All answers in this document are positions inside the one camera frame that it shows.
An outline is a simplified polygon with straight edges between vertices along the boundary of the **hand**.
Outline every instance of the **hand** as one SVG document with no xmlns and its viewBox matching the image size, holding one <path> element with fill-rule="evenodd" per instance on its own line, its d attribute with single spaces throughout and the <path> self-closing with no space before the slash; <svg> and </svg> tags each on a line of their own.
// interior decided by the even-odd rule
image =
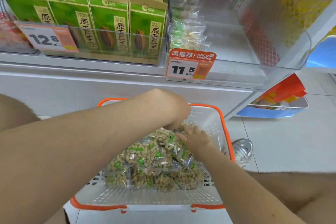
<svg viewBox="0 0 336 224">
<path fill-rule="evenodd" d="M 150 101 L 155 111 L 161 112 L 168 118 L 169 123 L 163 126 L 167 130 L 178 128 L 181 122 L 188 117 L 191 110 L 190 105 L 182 96 L 169 90 L 153 89 L 139 95 L 139 97 Z"/>
<path fill-rule="evenodd" d="M 192 129 L 188 125 L 184 125 L 184 131 L 187 133 L 187 137 L 181 133 L 175 133 L 175 135 L 183 141 L 188 150 L 194 155 L 195 159 L 203 162 L 203 152 L 205 148 L 214 148 L 210 137 L 204 130 L 200 131 L 198 126 Z"/>
</svg>

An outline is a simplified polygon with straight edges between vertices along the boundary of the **price tag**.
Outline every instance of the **price tag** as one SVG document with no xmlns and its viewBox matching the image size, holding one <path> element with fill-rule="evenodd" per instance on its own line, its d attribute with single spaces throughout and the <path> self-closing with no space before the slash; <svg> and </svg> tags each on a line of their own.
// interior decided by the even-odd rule
<svg viewBox="0 0 336 224">
<path fill-rule="evenodd" d="M 38 50 L 79 52 L 66 26 L 36 25 L 16 21 L 29 42 Z"/>
<path fill-rule="evenodd" d="M 213 52 L 174 48 L 169 53 L 166 76 L 204 80 L 215 59 L 216 54 Z"/>
</svg>

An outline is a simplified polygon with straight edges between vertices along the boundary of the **shopping basket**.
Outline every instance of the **shopping basket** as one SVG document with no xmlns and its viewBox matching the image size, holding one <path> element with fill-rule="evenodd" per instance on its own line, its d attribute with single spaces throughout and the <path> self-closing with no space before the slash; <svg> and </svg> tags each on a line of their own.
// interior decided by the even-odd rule
<svg viewBox="0 0 336 224">
<path fill-rule="evenodd" d="M 102 100 L 98 107 L 125 100 L 124 98 L 108 98 Z M 235 161 L 229 133 L 225 127 L 221 110 L 215 106 L 190 104 L 191 112 L 185 121 L 192 122 L 205 130 L 213 143 L 224 155 Z M 130 190 L 107 188 L 104 184 L 104 170 L 99 172 L 85 185 L 70 203 L 78 209 L 106 211 L 120 209 L 126 211 L 161 211 L 196 209 L 222 209 L 224 205 L 214 187 L 209 174 L 203 185 L 194 190 L 176 190 L 158 192 L 156 190 Z"/>
</svg>

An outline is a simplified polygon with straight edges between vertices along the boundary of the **adult arm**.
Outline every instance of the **adult arm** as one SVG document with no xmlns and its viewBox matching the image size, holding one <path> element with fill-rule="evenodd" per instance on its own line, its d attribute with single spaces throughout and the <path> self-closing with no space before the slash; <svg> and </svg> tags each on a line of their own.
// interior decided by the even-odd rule
<svg viewBox="0 0 336 224">
<path fill-rule="evenodd" d="M 181 96 L 154 89 L 1 132 L 0 223 L 44 223 L 117 154 L 189 112 Z"/>
<path fill-rule="evenodd" d="M 198 127 L 188 137 L 176 133 L 195 158 L 202 161 L 233 223 L 304 224 L 275 196 L 212 145 L 209 136 Z"/>
</svg>

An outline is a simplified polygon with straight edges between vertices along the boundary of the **tile floor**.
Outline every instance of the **tile floor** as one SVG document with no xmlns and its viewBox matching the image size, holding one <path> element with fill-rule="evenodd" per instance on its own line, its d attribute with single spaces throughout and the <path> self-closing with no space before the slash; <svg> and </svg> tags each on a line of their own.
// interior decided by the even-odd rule
<svg viewBox="0 0 336 224">
<path fill-rule="evenodd" d="M 259 172 L 336 172 L 336 83 L 329 74 L 298 72 L 308 93 L 309 108 L 291 118 L 276 120 L 233 117 L 227 121 L 232 140 L 248 138 L 254 156 L 246 169 Z M 65 205 L 71 224 L 232 223 L 225 210 L 178 212 L 78 211 Z"/>
</svg>

